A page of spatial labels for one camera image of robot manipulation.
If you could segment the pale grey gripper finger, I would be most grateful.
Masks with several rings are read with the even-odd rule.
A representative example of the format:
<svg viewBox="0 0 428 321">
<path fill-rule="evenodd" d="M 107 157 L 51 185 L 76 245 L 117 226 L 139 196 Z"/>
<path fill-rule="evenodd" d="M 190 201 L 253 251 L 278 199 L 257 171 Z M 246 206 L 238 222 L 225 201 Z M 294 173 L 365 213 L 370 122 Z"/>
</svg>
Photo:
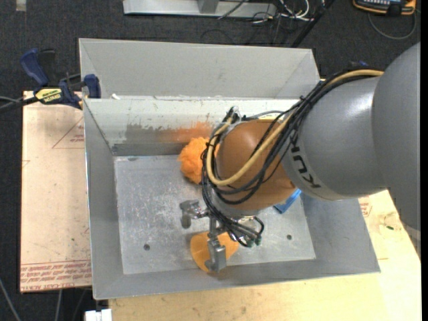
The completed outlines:
<svg viewBox="0 0 428 321">
<path fill-rule="evenodd" d="M 198 200 L 186 200 L 179 204 L 181 210 L 181 226 L 190 228 L 192 220 L 202 219 L 209 216 L 207 209 L 202 209 Z"/>
<path fill-rule="evenodd" d="M 205 261 L 205 267 L 210 272 L 219 273 L 227 266 L 226 247 L 221 245 L 217 238 L 207 242 L 209 259 Z"/>
</svg>

